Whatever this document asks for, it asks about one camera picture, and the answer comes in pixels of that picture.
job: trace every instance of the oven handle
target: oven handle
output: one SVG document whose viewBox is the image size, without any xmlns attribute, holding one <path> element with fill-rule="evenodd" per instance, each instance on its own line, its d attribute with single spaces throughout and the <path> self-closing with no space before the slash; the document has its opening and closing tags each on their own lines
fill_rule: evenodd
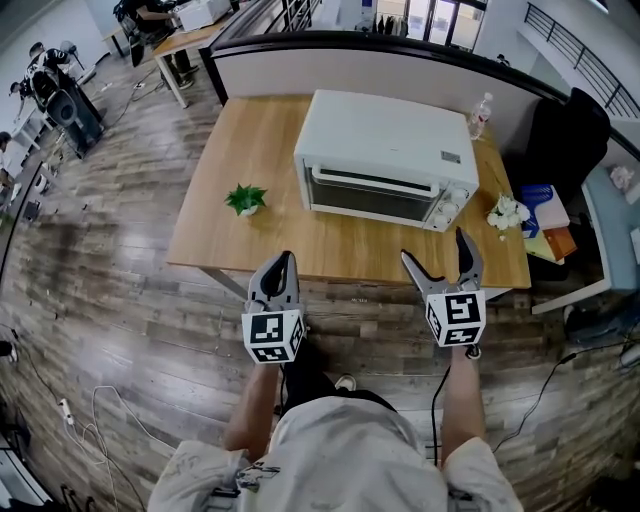
<svg viewBox="0 0 640 512">
<path fill-rule="evenodd" d="M 340 183 L 348 183 L 351 185 L 363 185 L 367 187 L 379 188 L 381 190 L 395 190 L 396 192 L 404 192 L 405 194 L 413 194 L 428 198 L 434 198 L 437 197 L 438 194 L 440 194 L 440 185 L 438 183 L 432 183 L 430 190 L 403 187 L 400 185 L 393 185 L 391 183 L 378 183 L 375 181 L 361 180 L 358 178 L 348 178 L 346 176 L 322 174 L 322 170 L 320 169 L 320 166 L 318 164 L 311 167 L 311 174 L 317 180 L 337 181 Z"/>
</svg>

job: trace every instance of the water bottle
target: water bottle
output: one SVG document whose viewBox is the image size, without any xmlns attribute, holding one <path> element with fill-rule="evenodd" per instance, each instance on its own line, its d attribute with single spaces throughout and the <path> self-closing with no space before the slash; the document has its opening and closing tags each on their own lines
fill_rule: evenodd
<svg viewBox="0 0 640 512">
<path fill-rule="evenodd" d="M 467 123 L 469 126 L 469 135 L 471 140 L 478 140 L 484 131 L 484 125 L 487 124 L 491 117 L 491 102 L 493 101 L 493 94 L 490 92 L 484 93 L 484 99 L 476 103 L 471 112 L 471 117 Z"/>
</svg>

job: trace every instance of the black and white marker cube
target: black and white marker cube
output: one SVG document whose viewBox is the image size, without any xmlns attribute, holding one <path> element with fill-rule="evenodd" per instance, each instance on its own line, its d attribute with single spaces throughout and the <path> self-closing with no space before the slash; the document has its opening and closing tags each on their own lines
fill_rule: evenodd
<svg viewBox="0 0 640 512">
<path fill-rule="evenodd" d="M 242 315 L 244 346 L 258 364 L 290 363 L 305 334 L 302 311 L 265 311 Z"/>
<path fill-rule="evenodd" d="M 484 291 L 427 297 L 427 322 L 441 347 L 475 345 L 487 324 Z"/>
</svg>

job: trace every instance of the toaster oven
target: toaster oven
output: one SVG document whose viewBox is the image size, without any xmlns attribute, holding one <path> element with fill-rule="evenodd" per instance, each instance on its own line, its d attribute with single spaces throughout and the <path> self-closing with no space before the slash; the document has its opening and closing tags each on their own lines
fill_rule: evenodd
<svg viewBox="0 0 640 512">
<path fill-rule="evenodd" d="M 294 152 L 306 209 L 445 231 L 478 189 L 463 115 L 316 91 Z"/>
</svg>

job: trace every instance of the glossy floor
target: glossy floor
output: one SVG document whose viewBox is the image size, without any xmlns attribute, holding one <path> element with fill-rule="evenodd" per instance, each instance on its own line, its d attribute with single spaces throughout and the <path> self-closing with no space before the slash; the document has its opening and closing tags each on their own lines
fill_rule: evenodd
<svg viewBox="0 0 640 512">
<path fill-rule="evenodd" d="M 89 463 L 65 434 L 25 350 L 82 424 L 91 421 L 94 387 L 113 385 L 145 427 L 172 446 L 182 439 L 219 442 L 251 369 L 242 304 L 197 270 L 165 263 L 221 107 L 204 71 L 185 91 L 186 110 L 167 89 L 143 97 L 158 83 L 153 70 L 153 63 L 133 70 L 118 59 L 100 65 L 94 87 L 96 104 L 108 109 L 105 123 L 116 123 L 129 104 L 84 161 L 68 156 L 62 164 L 61 180 L 89 211 L 50 192 L 40 219 L 20 225 L 0 302 L 0 321 L 17 329 L 22 345 L 17 366 L 0 361 L 0 391 L 31 429 L 29 466 L 56 496 L 64 483 L 81 497 L 92 495 L 101 510 L 113 508 L 105 467 Z M 148 72 L 136 92 L 141 99 L 128 102 Z M 101 82 L 113 86 L 101 93 Z M 246 284 L 247 276 L 238 279 Z M 301 288 L 310 338 L 330 355 L 331 372 L 350 372 L 361 388 L 381 394 L 429 447 L 431 399 L 448 362 L 434 348 L 415 290 L 310 282 Z M 481 370 L 494 447 L 517 428 L 569 350 L 559 313 L 532 317 L 532 300 L 511 293 L 488 308 Z M 617 450 L 633 446 L 640 372 L 614 371 L 618 354 L 591 352 L 561 367 L 522 433 L 497 452 L 527 510 L 582 510 L 594 477 L 615 462 Z M 171 450 L 147 437 L 111 391 L 98 392 L 96 409 L 110 457 L 146 501 Z M 126 480 L 117 471 L 114 478 L 120 509 L 139 510 Z"/>
</svg>

